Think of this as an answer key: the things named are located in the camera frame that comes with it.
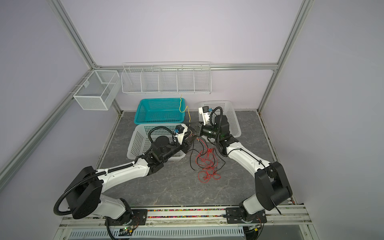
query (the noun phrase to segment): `white wire rack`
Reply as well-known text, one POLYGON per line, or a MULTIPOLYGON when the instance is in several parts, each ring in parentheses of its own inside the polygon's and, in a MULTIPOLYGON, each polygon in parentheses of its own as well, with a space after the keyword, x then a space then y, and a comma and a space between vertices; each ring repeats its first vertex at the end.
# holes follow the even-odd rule
POLYGON ((73 97, 84 110, 108 110, 120 90, 117 71, 94 70, 73 97))
POLYGON ((201 65, 152 65, 140 67, 123 63, 122 91, 138 93, 211 93, 210 66, 201 65))

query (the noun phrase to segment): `tangled red wire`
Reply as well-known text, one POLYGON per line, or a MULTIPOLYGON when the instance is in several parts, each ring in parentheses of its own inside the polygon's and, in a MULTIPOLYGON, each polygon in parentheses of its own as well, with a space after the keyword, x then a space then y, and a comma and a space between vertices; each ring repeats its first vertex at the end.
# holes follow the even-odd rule
POLYGON ((218 165, 218 158, 214 154, 214 148, 208 148, 203 140, 201 140, 201 139, 198 139, 198 140, 201 141, 202 143, 204 143, 207 151, 204 154, 202 154, 204 152, 204 149, 201 150, 195 159, 196 164, 202 168, 202 170, 198 173, 197 178, 202 183, 209 182, 209 180, 211 178, 213 178, 215 180, 219 180, 221 178, 221 176, 216 173, 217 172, 217 165, 218 165), (203 181, 200 178, 200 174, 202 174, 202 173, 205 174, 205 176, 203 177, 203 181))

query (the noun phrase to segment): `white plastic basket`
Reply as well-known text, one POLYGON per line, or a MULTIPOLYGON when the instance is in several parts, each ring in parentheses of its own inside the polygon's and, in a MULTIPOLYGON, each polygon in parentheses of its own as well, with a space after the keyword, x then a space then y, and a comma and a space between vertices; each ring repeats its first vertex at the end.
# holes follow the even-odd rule
POLYGON ((210 66, 174 65, 142 67, 123 63, 122 91, 140 93, 211 93, 210 66))
POLYGON ((94 70, 73 97, 84 110, 108 110, 121 88, 114 70, 94 70))
MULTIPOLYGON (((235 109, 233 108, 233 105, 230 101, 206 101, 206 102, 200 102, 199 107, 208 106, 209 108, 215 109, 216 107, 222 107, 223 108, 223 115, 225 115, 229 122, 229 131, 233 135, 233 137, 240 137, 241 136, 241 130, 240 125, 237 120, 235 109)), ((201 114, 199 114, 199 121, 203 121, 203 118, 201 114)))
MULTIPOLYGON (((175 130, 176 126, 180 123, 153 123, 153 124, 140 124, 137 125, 135 131, 132 134, 131 141, 128 146, 127 157, 128 159, 134 160, 136 156, 145 153, 150 147, 151 143, 148 139, 148 132, 158 126, 164 126, 169 128, 171 131, 175 130)), ((164 129, 157 129, 152 132, 151 137, 153 141, 156 140, 159 136, 167 136, 169 141, 172 140, 172 135, 164 129)), ((185 153, 179 151, 173 157, 170 157, 169 160, 180 160, 185 156, 185 153)))

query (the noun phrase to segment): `cable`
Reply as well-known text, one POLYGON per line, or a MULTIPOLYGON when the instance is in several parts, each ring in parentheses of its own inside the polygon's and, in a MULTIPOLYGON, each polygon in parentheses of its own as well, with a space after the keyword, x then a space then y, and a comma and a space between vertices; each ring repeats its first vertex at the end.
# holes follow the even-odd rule
POLYGON ((200 171, 197 174, 197 178, 199 179, 199 181, 201 183, 207 183, 207 182, 209 182, 209 180, 211 178, 213 178, 215 180, 219 180, 221 178, 221 176, 219 174, 217 174, 217 170, 216 170, 219 160, 216 158, 216 156, 214 154, 215 148, 208 148, 203 140, 199 139, 199 141, 204 143, 207 151, 205 152, 204 158, 202 158, 202 156, 203 156, 202 152, 204 151, 204 149, 203 149, 203 150, 201 150, 201 152, 199 152, 199 155, 195 159, 196 164, 202 168, 202 171, 200 171), (201 173, 205 174, 205 176, 202 178, 203 180, 200 178, 201 173))
POLYGON ((191 157, 192 157, 192 153, 193 153, 194 147, 195 147, 195 141, 193 142, 192 149, 190 150, 191 151, 191 155, 189 155, 189 165, 191 166, 191 168, 192 168, 191 157))
POLYGON ((111 219, 111 218, 110 218, 110 217, 107 217, 107 220, 106 220, 106 222, 105 222, 106 225, 107 225, 107 232, 108 232, 108 235, 109 235, 109 237, 110 237, 112 240, 117 240, 117 239, 113 236, 111 230, 109 229, 108 219, 111 219))
POLYGON ((222 169, 224 167, 224 165, 226 164, 226 162, 218 154, 217 154, 217 156, 224 162, 224 164, 219 169, 217 169, 216 172, 218 172, 220 169, 222 169))
POLYGON ((280 213, 280 215, 282 215, 281 211, 277 208, 277 206, 276 206, 276 204, 274 203, 274 201, 272 200, 272 198, 271 198, 271 201, 272 201, 273 205, 275 206, 276 210, 280 213))
POLYGON ((212 112, 211 112, 211 114, 209 115, 209 123, 213 126, 214 125, 214 123, 213 123, 213 121, 212 121, 212 115, 215 113, 215 111, 217 110, 217 109, 220 109, 220 121, 219 121, 219 123, 218 123, 218 127, 220 128, 221 127, 221 119, 223 118, 223 108, 222 107, 216 107, 214 110, 212 110, 212 112))
MULTIPOLYGON (((118 171, 118 170, 121 170, 121 169, 125 169, 127 167, 132 167, 133 164, 128 164, 128 165, 124 165, 124 166, 120 166, 120 167, 116 167, 116 168, 112 168, 112 169, 109 169, 108 170, 108 173, 110 172, 115 172, 115 171, 118 171)), ((72 192, 73 190, 75 190, 78 186, 80 185, 83 185, 84 183, 88 182, 89 180, 91 179, 94 179, 94 178, 97 178, 98 176, 101 176, 101 175, 105 175, 107 174, 106 171, 102 171, 102 172, 98 172, 96 174, 92 174, 86 178, 84 178, 83 180, 81 180, 80 182, 76 183, 75 185, 73 185, 72 187, 70 187, 67 191, 65 191, 60 197, 59 199, 56 201, 55 205, 53 206, 53 213, 58 215, 58 216, 63 216, 63 215, 68 215, 68 214, 71 214, 72 212, 71 211, 65 211, 65 212, 62 212, 59 210, 59 206, 61 204, 61 202, 64 200, 64 198, 66 196, 68 196, 68 194, 70 194, 70 192, 72 192)))
POLYGON ((184 111, 181 111, 181 96, 180 96, 180 106, 179 106, 179 111, 181 112, 181 113, 185 113, 185 111, 187 110, 187 108, 188 108, 188 115, 189 115, 189 122, 191 122, 191 114, 189 114, 189 107, 188 106, 186 106, 185 107, 185 109, 184 109, 184 111))
POLYGON ((246 152, 246 153, 248 153, 249 156, 253 157, 256 161, 258 161, 259 164, 263 165, 264 170, 265 170, 266 174, 268 175, 268 172, 266 171, 266 167, 265 167, 265 165, 262 163, 262 161, 260 161, 259 159, 255 158, 253 155, 251 155, 251 154, 250 154, 249 152, 247 152, 246 150, 244 150, 244 149, 242 149, 242 148, 240 148, 240 150, 241 150, 241 151, 244 151, 244 152, 246 152))
POLYGON ((241 150, 241 148, 235 148, 235 149, 232 149, 231 151, 229 151, 229 153, 227 154, 227 156, 229 156, 229 154, 234 151, 234 150, 241 150))
POLYGON ((257 239, 260 237, 261 233, 263 232, 264 224, 265 224, 265 223, 263 223, 263 226, 262 226, 262 228, 261 228, 261 230, 260 230, 260 232, 259 232, 259 235, 257 236, 257 238, 256 238, 255 240, 257 240, 257 239))
POLYGON ((63 215, 68 215, 68 214, 71 214, 72 212, 71 211, 65 211, 65 212, 62 212, 59 210, 59 206, 61 204, 61 202, 64 200, 64 198, 70 194, 70 192, 72 192, 74 189, 76 189, 78 186, 86 183, 87 181, 95 178, 95 177, 98 177, 98 176, 101 176, 101 175, 104 175, 106 174, 107 172, 106 171, 102 171, 102 172, 98 172, 96 174, 93 174, 89 177, 86 177, 84 178, 83 180, 81 180, 80 182, 76 183, 75 185, 73 185, 72 187, 70 187, 67 191, 65 191, 60 197, 59 199, 56 201, 55 205, 53 206, 53 213, 58 215, 58 216, 63 216, 63 215))
POLYGON ((164 126, 154 127, 154 128, 152 128, 151 130, 149 130, 149 132, 148 132, 148 139, 149 139, 149 141, 150 141, 151 143, 153 143, 153 140, 152 140, 152 138, 151 138, 151 134, 152 134, 153 131, 158 130, 158 129, 165 129, 165 130, 167 130, 168 132, 170 132, 172 136, 176 135, 175 132, 172 132, 172 131, 171 131, 169 128, 167 128, 167 127, 164 127, 164 126))

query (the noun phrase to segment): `black wire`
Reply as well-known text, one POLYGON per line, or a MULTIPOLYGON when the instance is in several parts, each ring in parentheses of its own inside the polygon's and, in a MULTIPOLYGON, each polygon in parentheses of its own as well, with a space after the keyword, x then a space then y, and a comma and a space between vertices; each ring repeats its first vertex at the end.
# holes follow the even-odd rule
POLYGON ((53 206, 53 213, 58 215, 58 216, 63 216, 63 215, 68 215, 68 214, 71 214, 72 212, 71 211, 65 211, 65 212, 62 212, 59 210, 59 206, 61 204, 61 202, 64 200, 64 198, 70 194, 70 192, 72 192, 74 189, 76 189, 78 186, 80 185, 83 185, 84 183, 88 182, 89 180, 93 179, 93 178, 97 178, 98 176, 101 176, 101 175, 104 175, 106 174, 106 171, 102 171, 102 172, 98 172, 96 174, 92 174, 90 175, 89 177, 86 177, 84 178, 83 180, 81 180, 80 182, 76 183, 75 185, 73 185, 72 187, 70 187, 68 190, 66 190, 60 197, 59 199, 56 201, 55 205, 53 206))
POLYGON ((153 140, 152 140, 152 138, 151 138, 151 134, 152 134, 153 131, 158 130, 158 129, 165 129, 165 130, 167 130, 168 132, 170 132, 170 134, 171 134, 172 136, 176 135, 175 132, 172 132, 172 131, 171 131, 169 128, 167 128, 167 127, 164 127, 164 126, 154 127, 154 128, 152 128, 151 130, 149 130, 149 132, 148 132, 148 139, 149 139, 149 141, 150 141, 151 143, 153 143, 153 140))
POLYGON ((190 151, 191 151, 191 155, 189 155, 189 165, 191 166, 191 168, 192 168, 191 157, 192 157, 192 153, 193 153, 194 147, 195 147, 195 141, 193 142, 192 149, 190 150, 190 151))
POLYGON ((264 167, 264 170, 265 170, 265 172, 267 173, 267 175, 268 175, 268 172, 266 171, 266 167, 265 167, 265 165, 259 160, 259 159, 257 159, 257 158, 255 158, 254 156, 252 156, 249 152, 247 152, 246 150, 244 150, 244 149, 242 149, 242 148, 240 148, 240 150, 241 151, 244 151, 244 152, 246 152, 246 153, 248 153, 248 155, 249 156, 251 156, 251 157, 253 157, 256 161, 258 161, 259 162, 259 164, 261 164, 261 165, 263 165, 263 167, 264 167))
POLYGON ((264 229, 264 224, 265 224, 265 223, 263 223, 263 226, 262 226, 262 228, 261 228, 261 230, 260 230, 260 233, 259 233, 259 235, 257 235, 257 238, 256 238, 255 240, 257 240, 257 239, 260 237, 260 235, 261 235, 261 233, 262 233, 262 231, 263 231, 263 229, 264 229))
POLYGON ((107 232, 108 232, 108 235, 109 235, 109 237, 110 237, 112 240, 117 240, 117 239, 113 236, 111 230, 109 229, 108 218, 110 218, 110 217, 107 217, 106 222, 105 222, 106 225, 107 225, 107 232))
POLYGON ((274 203, 274 201, 272 200, 272 198, 271 198, 271 201, 272 201, 273 205, 275 206, 276 210, 280 213, 280 215, 282 215, 281 211, 277 208, 277 206, 276 206, 276 204, 274 203))
POLYGON ((223 167, 224 167, 224 165, 226 164, 226 162, 217 154, 217 152, 216 152, 216 149, 214 148, 214 150, 215 150, 215 153, 216 153, 216 155, 221 159, 221 161, 223 161, 224 162, 224 164, 218 169, 218 170, 216 170, 216 172, 218 172, 220 169, 222 169, 223 167))
POLYGON ((201 147, 203 148, 203 152, 204 152, 204 145, 203 145, 203 143, 201 141, 199 141, 199 143, 201 144, 201 147))
POLYGON ((209 140, 209 137, 207 137, 207 140, 210 144, 212 144, 213 146, 215 146, 215 143, 214 142, 211 142, 211 140, 209 140))
POLYGON ((218 123, 218 128, 221 127, 221 120, 223 119, 223 108, 222 107, 216 107, 212 112, 211 114, 209 115, 209 123, 213 126, 213 122, 212 122, 212 115, 215 113, 215 111, 219 109, 220 110, 220 120, 219 120, 219 123, 218 123))
POLYGON ((229 151, 229 153, 227 154, 227 156, 234 150, 241 150, 241 148, 235 148, 235 149, 232 149, 231 151, 229 151))

